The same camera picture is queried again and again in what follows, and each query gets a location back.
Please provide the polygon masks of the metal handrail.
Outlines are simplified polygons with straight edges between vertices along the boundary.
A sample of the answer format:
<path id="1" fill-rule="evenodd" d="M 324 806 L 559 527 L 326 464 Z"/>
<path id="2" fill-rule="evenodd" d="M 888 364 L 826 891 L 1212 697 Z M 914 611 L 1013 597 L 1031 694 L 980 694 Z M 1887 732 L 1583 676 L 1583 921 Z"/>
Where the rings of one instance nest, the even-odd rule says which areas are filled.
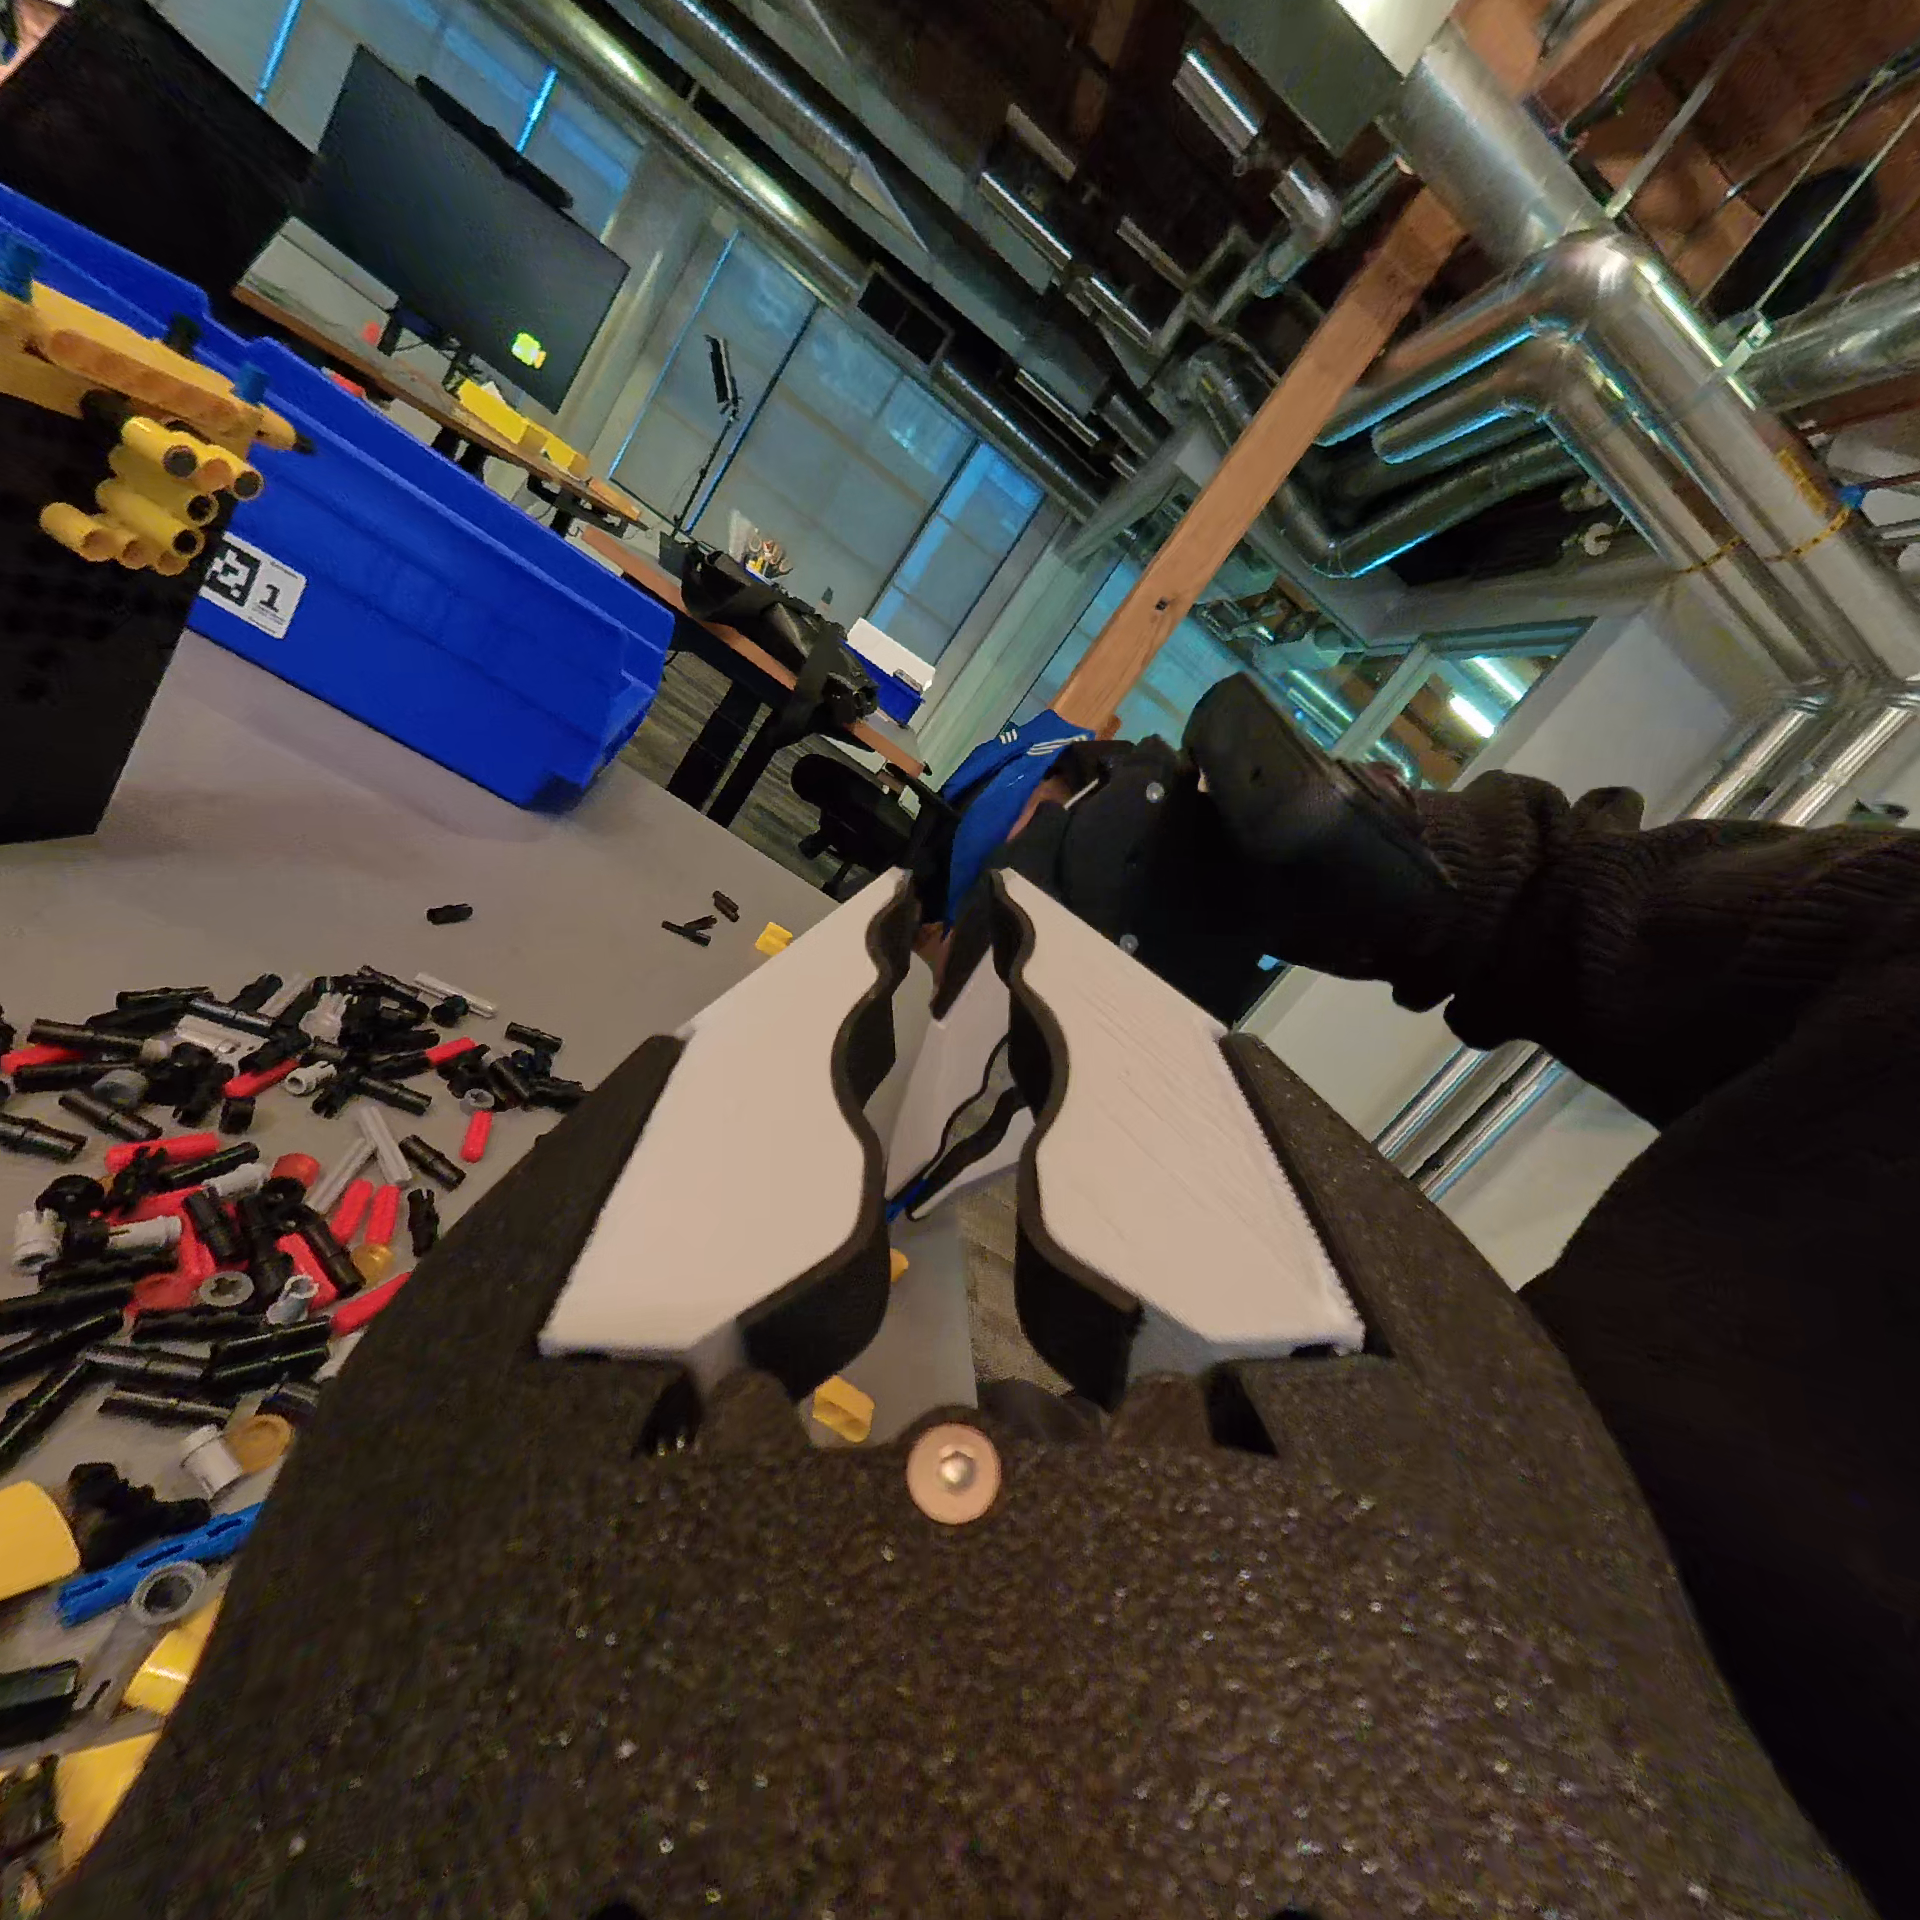
<path id="1" fill-rule="evenodd" d="M 1458 1047 L 1375 1133 L 1375 1151 L 1432 1203 L 1448 1195 L 1576 1079 L 1547 1048 Z"/>

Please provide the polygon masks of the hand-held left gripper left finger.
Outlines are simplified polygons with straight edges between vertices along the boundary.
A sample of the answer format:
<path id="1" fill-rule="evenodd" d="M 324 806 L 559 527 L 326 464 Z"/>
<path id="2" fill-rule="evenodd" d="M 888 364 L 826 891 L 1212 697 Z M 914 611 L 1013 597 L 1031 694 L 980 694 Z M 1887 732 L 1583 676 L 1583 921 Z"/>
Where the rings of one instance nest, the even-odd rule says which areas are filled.
<path id="1" fill-rule="evenodd" d="M 816 1387 L 871 1345 L 894 1284 L 868 1105 L 919 924 L 911 878 L 887 871 L 679 1031 L 543 1358 Z"/>

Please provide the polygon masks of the black office chair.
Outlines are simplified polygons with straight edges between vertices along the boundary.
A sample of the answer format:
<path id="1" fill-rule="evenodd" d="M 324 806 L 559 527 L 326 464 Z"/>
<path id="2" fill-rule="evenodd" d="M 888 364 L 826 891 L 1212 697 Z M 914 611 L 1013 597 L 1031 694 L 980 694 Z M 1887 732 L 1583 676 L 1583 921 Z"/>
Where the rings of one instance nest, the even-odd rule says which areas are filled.
<path id="1" fill-rule="evenodd" d="M 944 869 L 958 811 L 922 780 L 904 782 L 904 791 L 919 798 L 914 811 L 875 774 L 829 751 L 802 753 L 789 784 L 796 800 L 819 813 L 799 855 L 831 862 L 831 876 L 823 879 L 828 897 L 846 897 L 855 873 L 900 869 L 926 876 Z"/>

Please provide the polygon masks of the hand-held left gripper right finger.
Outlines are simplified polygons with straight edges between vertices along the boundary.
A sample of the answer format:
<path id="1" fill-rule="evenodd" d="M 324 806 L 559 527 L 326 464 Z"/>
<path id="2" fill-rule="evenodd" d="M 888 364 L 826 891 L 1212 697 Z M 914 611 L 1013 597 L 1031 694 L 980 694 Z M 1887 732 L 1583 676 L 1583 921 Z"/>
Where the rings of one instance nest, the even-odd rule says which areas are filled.
<path id="1" fill-rule="evenodd" d="M 1035 1118 L 1015 1307 L 1038 1356 L 1115 1409 L 1150 1376 L 1362 1352 L 1234 1033 L 1024 876 L 994 876 L 992 921 Z"/>

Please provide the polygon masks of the blue storage bin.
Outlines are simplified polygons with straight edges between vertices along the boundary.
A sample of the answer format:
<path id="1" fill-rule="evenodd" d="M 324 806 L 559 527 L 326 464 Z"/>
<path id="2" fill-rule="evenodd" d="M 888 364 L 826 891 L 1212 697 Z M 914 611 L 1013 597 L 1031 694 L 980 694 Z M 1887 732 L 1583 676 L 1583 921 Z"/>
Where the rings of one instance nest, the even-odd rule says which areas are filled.
<path id="1" fill-rule="evenodd" d="M 523 808 L 566 808 L 648 710 L 674 614 L 204 292 L 2 190 L 54 291 L 143 333 L 186 318 L 258 368 L 311 452 L 267 452 L 188 627 Z"/>

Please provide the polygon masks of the black bag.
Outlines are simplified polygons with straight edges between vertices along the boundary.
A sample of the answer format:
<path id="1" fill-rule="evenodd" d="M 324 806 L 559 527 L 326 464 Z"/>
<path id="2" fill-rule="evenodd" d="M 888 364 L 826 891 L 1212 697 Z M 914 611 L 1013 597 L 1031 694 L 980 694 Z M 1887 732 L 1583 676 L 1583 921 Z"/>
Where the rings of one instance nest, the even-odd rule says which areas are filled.
<path id="1" fill-rule="evenodd" d="M 691 616 L 730 627 L 758 645 L 819 693 L 836 725 L 861 723 L 877 710 L 877 683 L 853 652 L 847 630 L 726 551 L 687 544 L 679 587 Z"/>

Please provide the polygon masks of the blue jacket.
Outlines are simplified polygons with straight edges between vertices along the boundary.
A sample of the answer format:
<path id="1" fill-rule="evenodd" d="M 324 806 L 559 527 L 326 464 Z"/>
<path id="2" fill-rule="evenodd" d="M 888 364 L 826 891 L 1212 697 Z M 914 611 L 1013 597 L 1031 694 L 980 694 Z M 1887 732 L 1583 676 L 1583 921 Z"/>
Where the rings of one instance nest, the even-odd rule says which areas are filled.
<path id="1" fill-rule="evenodd" d="M 975 745 L 922 805 L 904 863 L 926 924 L 951 928 L 1054 774 L 1096 765 L 1096 736 L 1043 710 Z"/>

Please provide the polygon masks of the wooden desk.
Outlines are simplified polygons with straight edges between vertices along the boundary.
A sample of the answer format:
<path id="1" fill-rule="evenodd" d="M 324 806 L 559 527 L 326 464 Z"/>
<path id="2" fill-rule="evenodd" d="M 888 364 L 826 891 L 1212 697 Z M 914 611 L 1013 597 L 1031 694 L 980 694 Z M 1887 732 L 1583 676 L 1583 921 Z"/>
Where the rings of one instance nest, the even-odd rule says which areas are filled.
<path id="1" fill-rule="evenodd" d="M 230 299 L 264 332 L 311 356 L 343 391 L 358 393 L 380 408 L 407 407 L 428 420 L 434 430 L 431 447 L 472 478 L 486 479 L 491 464 L 514 468 L 528 497 L 550 510 L 556 533 L 568 534 L 576 525 L 592 525 L 623 537 L 640 523 L 643 504 L 611 479 L 592 476 L 584 461 L 564 464 L 549 457 L 546 431 L 538 422 L 500 430 L 422 371 L 407 368 L 391 351 L 343 340 L 299 307 L 280 304 L 253 285 L 236 285 Z"/>
<path id="2" fill-rule="evenodd" d="M 724 621 L 686 612 L 682 584 L 653 560 L 592 525 L 582 529 L 582 544 L 628 584 L 671 612 L 676 652 L 700 657 L 726 679 L 726 693 L 668 782 L 674 798 L 732 827 L 773 761 L 810 737 L 875 753 L 894 789 L 923 780 L 927 763 L 909 727 L 882 710 L 839 725 L 823 703 L 802 699 L 799 673 L 755 638 Z"/>

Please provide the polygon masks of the metal ventilation ducts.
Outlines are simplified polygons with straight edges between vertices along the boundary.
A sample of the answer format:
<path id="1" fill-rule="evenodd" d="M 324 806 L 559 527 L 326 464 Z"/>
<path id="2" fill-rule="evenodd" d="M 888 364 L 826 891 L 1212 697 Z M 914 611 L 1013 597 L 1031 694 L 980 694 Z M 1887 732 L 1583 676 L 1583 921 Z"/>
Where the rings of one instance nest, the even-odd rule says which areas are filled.
<path id="1" fill-rule="evenodd" d="M 1074 520 L 1064 566 L 1162 551 L 1403 206 L 1463 240 L 1234 558 L 1276 672 L 1360 581 L 1531 534 L 1574 476 L 1668 571 L 1664 608 L 1766 679 L 1695 803 L 1831 817 L 1914 751 L 1916 582 L 1807 431 L 1916 404 L 1916 272 L 1766 326 L 1706 302 L 1780 225 L 1631 214 L 1643 155 L 1579 160 L 1711 5 L 491 5 L 658 134 L 816 292 L 922 326 L 932 385 Z"/>

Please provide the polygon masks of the person's right forearm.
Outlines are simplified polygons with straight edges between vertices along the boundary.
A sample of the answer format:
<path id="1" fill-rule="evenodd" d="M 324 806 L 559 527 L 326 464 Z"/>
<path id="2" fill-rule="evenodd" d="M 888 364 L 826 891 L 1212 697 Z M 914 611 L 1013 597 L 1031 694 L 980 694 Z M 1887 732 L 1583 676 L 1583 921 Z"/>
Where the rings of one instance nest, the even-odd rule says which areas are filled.
<path id="1" fill-rule="evenodd" d="M 1654 1129 L 1736 1084 L 1916 1089 L 1916 831 L 1643 824 L 1626 787 L 1492 773 L 1412 803 L 1443 883 L 1383 939 L 1410 1009 L 1540 1045 Z"/>

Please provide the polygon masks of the black light stand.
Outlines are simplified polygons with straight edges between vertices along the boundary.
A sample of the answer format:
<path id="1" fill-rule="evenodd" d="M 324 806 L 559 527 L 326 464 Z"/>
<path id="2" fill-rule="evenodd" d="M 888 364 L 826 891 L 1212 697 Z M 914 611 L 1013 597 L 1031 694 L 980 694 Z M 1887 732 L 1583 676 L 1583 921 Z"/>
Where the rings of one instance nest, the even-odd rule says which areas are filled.
<path id="1" fill-rule="evenodd" d="M 707 365 L 709 365 L 709 377 L 711 377 L 711 397 L 712 397 L 712 407 L 716 407 L 716 415 L 718 415 L 718 431 L 716 431 L 700 468 L 695 470 L 693 483 L 687 485 L 684 503 L 674 511 L 674 518 L 671 518 L 674 537 L 686 537 L 691 533 L 693 523 L 696 520 L 700 510 L 701 510 L 701 501 L 703 501 L 707 488 L 709 488 L 712 465 L 718 464 L 719 455 L 724 452 L 724 447 L 730 444 L 730 437 L 736 430 L 736 422 L 738 422 L 738 415 L 741 415 L 741 404 L 743 404 L 736 371 L 734 371 L 732 343 L 723 333 L 707 332 L 703 344 L 707 344 Z"/>

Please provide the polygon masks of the black and yellow brick model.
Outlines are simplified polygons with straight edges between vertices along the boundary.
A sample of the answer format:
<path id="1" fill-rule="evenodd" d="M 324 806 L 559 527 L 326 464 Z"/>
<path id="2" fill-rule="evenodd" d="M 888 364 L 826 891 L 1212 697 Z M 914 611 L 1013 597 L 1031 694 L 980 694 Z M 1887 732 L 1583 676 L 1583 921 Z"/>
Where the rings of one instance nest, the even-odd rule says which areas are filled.
<path id="1" fill-rule="evenodd" d="M 2 841 L 101 827 L 260 449 L 307 449 L 260 368 L 205 368 L 40 277 L 4 231 Z"/>

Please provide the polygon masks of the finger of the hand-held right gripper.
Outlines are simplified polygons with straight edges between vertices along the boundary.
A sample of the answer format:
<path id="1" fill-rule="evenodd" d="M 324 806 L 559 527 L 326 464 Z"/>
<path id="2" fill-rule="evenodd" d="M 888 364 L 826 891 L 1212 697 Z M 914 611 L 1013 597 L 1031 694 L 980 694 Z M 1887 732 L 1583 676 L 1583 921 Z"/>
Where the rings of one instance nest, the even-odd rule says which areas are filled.
<path id="1" fill-rule="evenodd" d="M 927 951 L 932 968 L 932 1022 L 944 1022 L 959 1000 L 974 971 L 987 964 L 992 971 L 994 902 L 990 895 L 971 895 L 959 910 L 936 951 Z"/>
<path id="2" fill-rule="evenodd" d="M 1013 1077 L 1010 1020 L 1010 992 L 992 960 L 944 1022 L 927 1022 L 884 1158 L 887 1200 L 926 1180 L 922 1205 L 900 1217 L 926 1217 L 1016 1165 L 1035 1113 Z"/>

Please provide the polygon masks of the pile of black red pins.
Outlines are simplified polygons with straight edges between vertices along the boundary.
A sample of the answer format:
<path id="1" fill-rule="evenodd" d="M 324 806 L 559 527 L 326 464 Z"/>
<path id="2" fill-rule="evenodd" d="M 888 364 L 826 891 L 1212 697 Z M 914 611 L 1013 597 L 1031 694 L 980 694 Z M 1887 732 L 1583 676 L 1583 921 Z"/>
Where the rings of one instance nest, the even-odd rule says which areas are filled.
<path id="1" fill-rule="evenodd" d="M 584 1101 L 563 1035 L 381 967 L 7 1015 L 2 1077 L 4 1481 L 77 1409 L 188 1433 L 316 1382 Z"/>

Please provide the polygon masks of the black monitor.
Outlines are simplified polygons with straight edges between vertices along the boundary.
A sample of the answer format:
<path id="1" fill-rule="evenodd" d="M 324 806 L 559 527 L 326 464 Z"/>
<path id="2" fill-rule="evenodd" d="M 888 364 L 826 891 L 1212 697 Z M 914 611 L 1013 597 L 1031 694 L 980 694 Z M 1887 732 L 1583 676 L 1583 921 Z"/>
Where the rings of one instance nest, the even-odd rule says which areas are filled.
<path id="1" fill-rule="evenodd" d="M 549 411 L 631 273 L 367 48 L 351 54 L 298 216 Z"/>

